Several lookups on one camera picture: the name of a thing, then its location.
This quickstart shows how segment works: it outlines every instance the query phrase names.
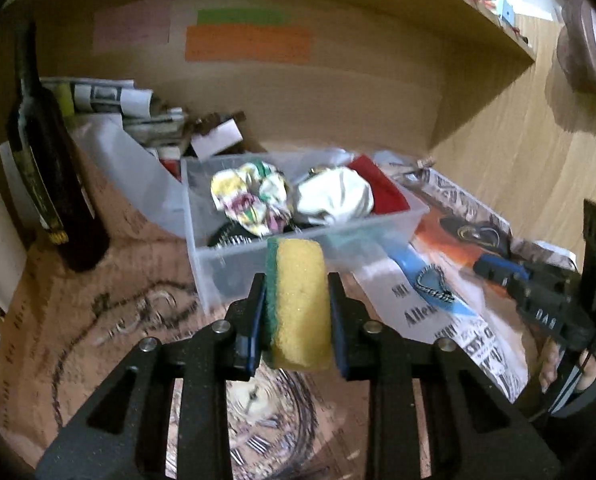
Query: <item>orange paper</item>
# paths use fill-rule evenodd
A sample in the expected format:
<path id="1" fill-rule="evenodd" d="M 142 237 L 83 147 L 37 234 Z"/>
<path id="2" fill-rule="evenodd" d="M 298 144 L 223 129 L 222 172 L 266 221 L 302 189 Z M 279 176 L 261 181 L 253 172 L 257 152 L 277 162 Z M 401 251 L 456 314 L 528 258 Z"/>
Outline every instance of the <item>orange paper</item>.
<path id="1" fill-rule="evenodd" d="M 253 59 L 308 63 L 311 31 L 303 27 L 270 27 L 233 23 L 187 28 L 187 61 Z"/>

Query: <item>black plastic mount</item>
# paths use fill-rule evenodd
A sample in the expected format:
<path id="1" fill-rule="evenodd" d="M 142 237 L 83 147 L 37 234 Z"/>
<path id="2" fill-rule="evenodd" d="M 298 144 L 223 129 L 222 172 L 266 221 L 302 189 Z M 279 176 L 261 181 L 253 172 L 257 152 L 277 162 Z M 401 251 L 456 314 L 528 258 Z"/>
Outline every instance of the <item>black plastic mount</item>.
<path id="1" fill-rule="evenodd" d="M 38 480 L 164 480 L 175 378 L 183 378 L 177 478 L 230 480 L 225 380 L 246 381 L 260 359 L 265 279 L 224 320 L 166 345 L 143 339 L 63 428 Z M 420 478 L 414 379 L 424 398 L 432 479 L 548 479 L 558 461 L 485 374 L 451 340 L 401 338 L 347 298 L 329 275 L 332 344 L 343 377 L 371 383 L 367 480 Z"/>
<path id="2" fill-rule="evenodd" d="M 561 345 L 558 378 L 542 399 L 544 408 L 554 415 L 574 392 L 581 352 L 588 349 L 596 357 L 596 203 L 591 200 L 584 201 L 583 232 L 582 275 L 544 263 L 517 264 L 493 254 L 481 256 L 473 266 L 476 274 L 507 289 L 526 322 L 539 326 Z M 588 402 L 595 399 L 587 397 Z"/>

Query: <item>human hand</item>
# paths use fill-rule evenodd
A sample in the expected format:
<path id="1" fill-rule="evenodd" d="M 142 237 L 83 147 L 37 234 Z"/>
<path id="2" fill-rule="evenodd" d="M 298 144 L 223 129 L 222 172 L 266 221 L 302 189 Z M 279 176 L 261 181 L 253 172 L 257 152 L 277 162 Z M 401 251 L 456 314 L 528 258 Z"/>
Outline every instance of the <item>human hand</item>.
<path id="1" fill-rule="evenodd" d="M 580 355 L 578 365 L 582 366 L 587 359 L 588 352 L 585 350 Z M 550 384 L 558 378 L 558 364 L 560 363 L 560 345 L 553 339 L 547 339 L 542 349 L 542 368 L 540 369 L 539 381 L 542 391 L 545 392 Z M 596 380 L 596 358 L 591 356 L 585 369 L 582 372 L 580 380 L 576 384 L 576 391 L 586 390 Z"/>

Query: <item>screw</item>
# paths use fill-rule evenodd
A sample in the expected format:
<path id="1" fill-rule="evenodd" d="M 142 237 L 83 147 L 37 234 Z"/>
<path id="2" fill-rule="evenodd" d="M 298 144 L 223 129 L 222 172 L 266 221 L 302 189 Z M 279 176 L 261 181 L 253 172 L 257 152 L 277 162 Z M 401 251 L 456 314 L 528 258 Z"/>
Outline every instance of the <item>screw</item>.
<path id="1" fill-rule="evenodd" d="M 220 319 L 215 321 L 211 328 L 216 334 L 223 334 L 231 330 L 231 323 L 229 323 L 226 319 Z"/>
<path id="2" fill-rule="evenodd" d="M 382 332 L 382 323 L 375 319 L 370 319 L 363 325 L 363 330 L 367 334 L 379 334 Z"/>
<path id="3" fill-rule="evenodd" d="M 140 350 L 143 352 L 151 352 L 158 346 L 158 340 L 155 337 L 145 337 L 140 341 Z"/>
<path id="4" fill-rule="evenodd" d="M 456 342 L 448 337 L 441 337 L 436 343 L 443 352 L 453 352 L 458 348 Z"/>

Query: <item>clear plastic container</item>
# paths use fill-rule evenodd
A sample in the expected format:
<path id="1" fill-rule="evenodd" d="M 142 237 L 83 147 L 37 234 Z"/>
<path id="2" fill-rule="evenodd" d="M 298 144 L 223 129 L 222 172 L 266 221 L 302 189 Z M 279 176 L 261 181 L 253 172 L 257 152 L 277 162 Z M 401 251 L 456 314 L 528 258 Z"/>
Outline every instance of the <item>clear plastic container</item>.
<path id="1" fill-rule="evenodd" d="M 229 304 L 249 294 L 251 281 L 257 272 L 265 272 L 267 242 L 211 248 L 209 237 L 227 218 L 216 210 L 211 198 L 211 178 L 220 170 L 239 168 L 258 159 L 281 170 L 289 183 L 295 184 L 317 166 L 343 165 L 354 158 L 353 153 L 339 149 L 294 153 L 247 153 L 216 156 L 204 162 L 196 158 L 182 160 L 185 193 L 185 227 L 189 261 L 203 309 Z M 369 216 L 344 225 L 317 227 L 300 233 L 281 235 L 283 238 L 308 238 L 320 243 L 330 271 L 357 269 L 383 257 L 382 249 L 389 240 L 411 240 L 420 219 L 429 208 L 403 187 L 399 190 L 409 202 L 409 211 L 382 216 Z"/>

